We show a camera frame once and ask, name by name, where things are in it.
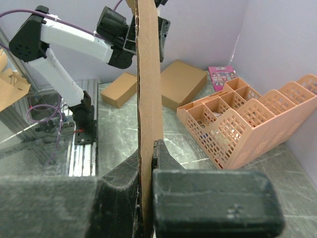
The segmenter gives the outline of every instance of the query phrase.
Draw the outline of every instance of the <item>plastic storage organizer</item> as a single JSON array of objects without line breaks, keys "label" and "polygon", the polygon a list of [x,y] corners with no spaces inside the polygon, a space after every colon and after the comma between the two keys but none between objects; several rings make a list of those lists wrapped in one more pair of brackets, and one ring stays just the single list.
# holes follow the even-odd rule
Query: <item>plastic storage organizer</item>
[{"label": "plastic storage organizer", "polygon": [[177,116],[217,168],[238,169],[289,139],[316,108],[314,75],[263,96],[236,78]]}]

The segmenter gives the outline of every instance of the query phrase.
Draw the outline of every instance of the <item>pink booklet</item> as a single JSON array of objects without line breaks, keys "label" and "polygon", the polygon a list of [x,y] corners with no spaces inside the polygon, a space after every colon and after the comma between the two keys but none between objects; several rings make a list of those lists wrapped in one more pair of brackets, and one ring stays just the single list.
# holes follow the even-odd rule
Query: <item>pink booklet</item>
[{"label": "pink booklet", "polygon": [[208,67],[213,88],[216,92],[223,89],[224,83],[236,78],[236,74],[232,66],[210,66]]}]

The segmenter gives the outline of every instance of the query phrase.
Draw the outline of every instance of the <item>gray table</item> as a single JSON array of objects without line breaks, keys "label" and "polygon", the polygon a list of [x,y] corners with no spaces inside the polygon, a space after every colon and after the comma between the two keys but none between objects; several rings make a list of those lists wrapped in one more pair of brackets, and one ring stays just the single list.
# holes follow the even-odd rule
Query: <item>gray table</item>
[{"label": "gray table", "polygon": [[[101,92],[108,84],[99,86]],[[210,83],[196,97],[214,92]],[[134,95],[121,109],[99,98],[99,174],[105,174],[138,146],[137,106]],[[216,170],[176,113],[163,107],[164,141],[170,154],[186,169]],[[285,144],[244,166],[264,172],[273,182],[286,220],[283,238],[317,238],[317,192],[302,166]]]}]

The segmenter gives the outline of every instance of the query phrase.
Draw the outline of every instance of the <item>black mounting plate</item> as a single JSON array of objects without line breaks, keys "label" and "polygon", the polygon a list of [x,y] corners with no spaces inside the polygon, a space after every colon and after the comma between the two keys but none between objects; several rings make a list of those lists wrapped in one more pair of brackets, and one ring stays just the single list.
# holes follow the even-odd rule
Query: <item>black mounting plate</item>
[{"label": "black mounting plate", "polygon": [[97,141],[97,120],[93,120],[90,127],[83,132],[76,132],[75,145],[87,145]]}]

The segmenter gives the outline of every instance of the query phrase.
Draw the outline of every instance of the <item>wall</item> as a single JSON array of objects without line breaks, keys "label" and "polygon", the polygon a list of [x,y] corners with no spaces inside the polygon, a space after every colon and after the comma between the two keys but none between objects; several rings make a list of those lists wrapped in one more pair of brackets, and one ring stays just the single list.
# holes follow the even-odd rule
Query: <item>wall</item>
[{"label": "wall", "polygon": [[[250,1],[232,65],[260,93],[317,75],[317,1]],[[288,145],[317,184],[317,112]]]},{"label": "wall", "polygon": [[[38,5],[44,5],[50,8],[51,14],[93,31],[103,7],[113,7],[116,2],[117,0],[1,0],[0,12],[15,8],[35,9]],[[160,11],[162,17],[171,21],[165,45],[165,60],[161,68],[164,69],[175,59],[204,69],[212,64],[227,64],[242,26],[247,3],[248,0],[169,0]],[[125,2],[117,10],[130,22],[131,10]],[[12,37],[27,17],[28,14],[16,13],[0,19],[0,25]],[[122,70],[101,63],[93,57],[59,46],[52,46],[52,49],[75,80],[100,78],[103,82],[111,82],[122,73]],[[134,58],[128,72],[136,73],[135,61]],[[47,84],[34,71],[31,74],[40,85]]]}]

